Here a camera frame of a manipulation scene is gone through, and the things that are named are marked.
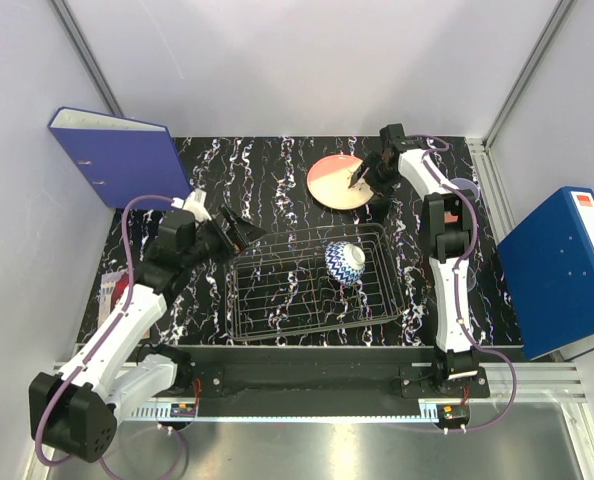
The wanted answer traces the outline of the pink beige plate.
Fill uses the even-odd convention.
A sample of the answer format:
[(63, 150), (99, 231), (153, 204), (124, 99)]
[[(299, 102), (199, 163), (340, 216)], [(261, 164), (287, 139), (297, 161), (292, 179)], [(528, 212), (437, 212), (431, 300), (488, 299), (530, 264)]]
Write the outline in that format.
[(352, 210), (367, 204), (374, 193), (364, 180), (350, 187), (352, 175), (362, 160), (335, 154), (318, 160), (308, 171), (309, 193), (323, 206), (333, 210)]

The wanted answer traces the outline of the blue white patterned bowl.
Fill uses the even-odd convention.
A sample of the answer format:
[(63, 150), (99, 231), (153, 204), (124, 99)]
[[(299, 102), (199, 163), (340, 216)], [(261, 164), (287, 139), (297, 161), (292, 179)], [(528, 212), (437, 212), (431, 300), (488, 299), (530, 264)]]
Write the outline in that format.
[(349, 242), (333, 242), (324, 254), (328, 274), (341, 285), (356, 284), (363, 275), (366, 256), (361, 247)]

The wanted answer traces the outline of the pink plastic cup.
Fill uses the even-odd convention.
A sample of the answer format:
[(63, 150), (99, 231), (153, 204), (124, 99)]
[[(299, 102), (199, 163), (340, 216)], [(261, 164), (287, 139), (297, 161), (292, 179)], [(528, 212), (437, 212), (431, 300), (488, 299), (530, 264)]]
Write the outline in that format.
[(458, 222), (459, 222), (459, 216), (458, 216), (458, 215), (453, 215), (453, 214), (452, 214), (452, 213), (450, 213), (450, 212), (445, 212), (445, 213), (444, 213), (444, 223), (445, 223), (446, 225), (449, 225), (449, 224), (456, 224), (456, 223), (458, 223)]

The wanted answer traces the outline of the lavender plastic cup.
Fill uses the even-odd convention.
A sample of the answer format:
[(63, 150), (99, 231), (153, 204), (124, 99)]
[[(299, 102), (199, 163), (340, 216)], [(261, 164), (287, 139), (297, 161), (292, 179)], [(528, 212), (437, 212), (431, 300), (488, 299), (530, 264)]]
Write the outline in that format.
[(479, 187), (472, 180), (463, 177), (456, 177), (451, 179), (451, 183), (454, 184), (459, 190), (470, 190), (475, 196), (479, 195)]

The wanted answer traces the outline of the clear glass tumbler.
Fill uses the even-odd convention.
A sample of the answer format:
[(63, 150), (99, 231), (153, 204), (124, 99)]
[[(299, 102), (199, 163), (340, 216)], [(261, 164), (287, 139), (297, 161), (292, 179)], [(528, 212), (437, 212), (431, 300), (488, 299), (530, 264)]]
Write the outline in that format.
[(467, 277), (466, 277), (466, 287), (467, 291), (471, 292), (477, 283), (476, 272), (472, 267), (468, 268)]

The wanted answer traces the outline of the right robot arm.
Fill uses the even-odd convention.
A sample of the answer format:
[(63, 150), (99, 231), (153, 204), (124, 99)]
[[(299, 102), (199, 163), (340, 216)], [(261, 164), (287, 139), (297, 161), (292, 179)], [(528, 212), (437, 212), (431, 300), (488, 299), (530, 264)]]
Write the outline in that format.
[(488, 385), (470, 333), (467, 292), (469, 257), (478, 236), (472, 195), (432, 162), (434, 153), (449, 149), (447, 143), (425, 146), (407, 136), (401, 124), (383, 127), (380, 140), (382, 151), (361, 161), (349, 189), (365, 187), (371, 201), (381, 201), (406, 180), (423, 200), (419, 242), (433, 274), (437, 303), (434, 360), (427, 380), (442, 396), (485, 396)]

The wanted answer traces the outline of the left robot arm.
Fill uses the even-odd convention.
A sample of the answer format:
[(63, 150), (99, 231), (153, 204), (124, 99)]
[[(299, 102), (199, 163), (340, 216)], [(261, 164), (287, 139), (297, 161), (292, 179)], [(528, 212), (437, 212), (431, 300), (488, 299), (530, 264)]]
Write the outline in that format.
[(102, 459), (118, 426), (151, 397), (194, 387), (192, 358), (160, 345), (129, 372), (122, 366), (147, 330), (171, 309), (191, 273), (209, 261), (229, 261), (265, 235), (223, 205), (219, 223), (191, 201), (175, 200), (139, 264), (128, 265), (128, 286), (108, 320), (55, 374), (39, 373), (29, 386), (35, 455), (56, 467), (43, 449), (88, 463)]

